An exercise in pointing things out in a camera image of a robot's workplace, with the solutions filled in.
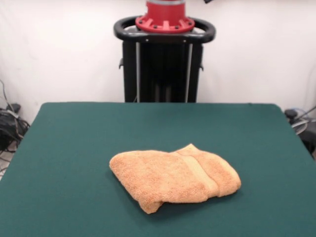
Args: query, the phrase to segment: white backdrop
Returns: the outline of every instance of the white backdrop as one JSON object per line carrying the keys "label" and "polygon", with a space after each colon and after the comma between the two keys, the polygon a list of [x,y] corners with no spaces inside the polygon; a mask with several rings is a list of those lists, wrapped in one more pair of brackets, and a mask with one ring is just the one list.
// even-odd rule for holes
{"label": "white backdrop", "polygon": [[[47,101],[123,101],[113,24],[144,11],[145,0],[1,0],[10,102],[32,121]],[[187,12],[217,28],[204,48],[199,102],[316,104],[316,1],[187,0]]]}

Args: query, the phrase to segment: green tablecloth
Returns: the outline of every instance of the green tablecloth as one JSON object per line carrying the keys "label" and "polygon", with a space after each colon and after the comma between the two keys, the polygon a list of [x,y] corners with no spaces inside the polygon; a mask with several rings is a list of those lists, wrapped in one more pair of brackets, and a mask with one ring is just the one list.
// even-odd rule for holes
{"label": "green tablecloth", "polygon": [[[193,143],[239,173],[234,195],[145,214],[116,153]],[[45,104],[0,181],[2,237],[312,237],[316,166],[274,105]]]}

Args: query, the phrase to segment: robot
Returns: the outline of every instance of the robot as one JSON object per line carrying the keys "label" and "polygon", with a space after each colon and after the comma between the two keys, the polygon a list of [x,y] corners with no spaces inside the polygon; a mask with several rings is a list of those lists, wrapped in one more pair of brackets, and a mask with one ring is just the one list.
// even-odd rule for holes
{"label": "robot", "polygon": [[123,40],[125,101],[196,102],[202,45],[214,40],[215,27],[187,17],[185,0],[147,0],[147,8],[114,25]]}

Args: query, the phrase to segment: towel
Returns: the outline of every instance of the towel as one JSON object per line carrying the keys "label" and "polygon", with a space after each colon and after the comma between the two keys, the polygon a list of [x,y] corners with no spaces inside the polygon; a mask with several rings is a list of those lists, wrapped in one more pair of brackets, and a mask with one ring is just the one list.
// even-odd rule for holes
{"label": "towel", "polygon": [[230,195],[241,187],[237,172],[228,162],[192,144],[171,153],[120,153],[110,160],[110,169],[148,214],[164,202],[203,202]]}

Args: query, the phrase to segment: red cylinder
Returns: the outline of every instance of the red cylinder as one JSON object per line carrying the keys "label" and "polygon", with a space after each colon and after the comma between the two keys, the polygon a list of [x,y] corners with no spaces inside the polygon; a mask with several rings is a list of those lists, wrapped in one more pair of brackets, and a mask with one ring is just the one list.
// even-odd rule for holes
{"label": "red cylinder", "polygon": [[184,33],[192,30],[194,20],[186,17],[185,0],[147,0],[148,12],[136,19],[138,28],[152,33]]}

